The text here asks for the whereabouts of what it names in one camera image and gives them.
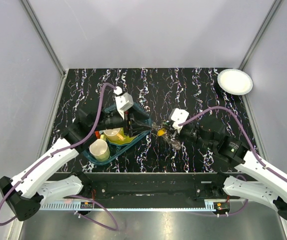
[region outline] cup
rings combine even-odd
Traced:
[[[116,142],[116,141],[123,141],[125,140],[124,131],[122,128],[114,128],[114,129],[108,129],[103,131],[104,135],[109,139],[110,141]]]
[[[110,156],[108,144],[103,139],[94,141],[89,147],[89,152],[100,162],[106,161]]]

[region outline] marble pattern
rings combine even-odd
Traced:
[[[190,116],[208,107],[231,109],[255,144],[253,132],[242,98],[225,93],[218,87],[217,76],[224,68],[119,68],[70,69],[53,123],[48,148],[60,137],[61,130],[76,118],[76,112],[88,101],[97,110],[99,93],[104,83],[127,90],[157,125],[169,118],[173,108],[185,109]],[[104,107],[114,103],[113,91],[107,89]],[[226,126],[227,132],[245,141],[233,118],[224,111],[213,111]],[[59,172],[213,172],[213,154],[195,144],[182,142],[175,151],[155,132],[147,135],[113,162],[96,166],[82,154],[65,164]]]

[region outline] blue tray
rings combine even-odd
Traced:
[[[133,108],[135,108],[137,111],[140,111],[142,113],[145,113],[144,110],[142,110],[139,105],[137,103],[133,104]],[[109,113],[111,111],[115,111],[117,110],[116,105],[112,105],[110,107],[107,107],[104,112],[105,113]],[[153,122],[152,120],[149,118],[148,120],[145,121],[146,124],[148,124],[149,126],[152,126]],[[106,161],[98,161],[96,160],[91,153],[89,152],[89,149],[85,150],[82,152],[82,154],[93,164],[96,164],[98,166],[102,166],[102,165],[106,165],[111,163],[116,157],[120,156],[121,154],[123,154],[125,151],[127,151],[128,149],[130,149],[133,145],[135,145],[136,143],[138,143],[142,138],[144,138],[145,136],[147,136],[150,133],[150,131],[144,131],[142,133],[140,133],[139,135],[137,135],[137,137],[131,141],[131,143],[129,144],[123,144],[123,145],[116,145],[114,143],[111,143],[109,141],[107,141],[108,147],[109,147],[109,151],[110,151],[110,155],[112,155],[109,159],[107,159]]]

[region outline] white wall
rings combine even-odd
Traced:
[[[273,0],[29,0],[64,68],[238,68]]]
[[[0,178],[36,160],[59,82],[19,1],[0,0]],[[0,220],[10,215],[5,205]],[[0,240],[8,230],[0,227]]]
[[[245,71],[249,93],[268,160],[287,173],[287,1],[284,1]]]

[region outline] black marble table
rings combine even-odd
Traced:
[[[92,101],[94,111],[97,110],[100,89],[104,83],[111,83],[127,90],[133,101],[148,112],[157,125],[167,120],[174,108],[185,109],[193,116],[208,107],[226,107],[237,115],[255,144],[242,98],[225,93],[218,87],[217,77],[222,70],[224,68],[70,69],[53,123],[48,149],[60,137],[61,130],[73,122],[77,110],[83,104]],[[113,103],[113,91],[108,88],[105,91],[103,106],[106,108]],[[228,113],[218,110],[211,114],[225,124],[230,135],[245,141]],[[59,172],[198,173],[213,172],[213,163],[211,151],[200,149],[189,142],[183,142],[181,150],[175,151],[152,132],[107,165],[94,165],[80,154],[65,164]],[[226,168],[215,170],[231,171]]]

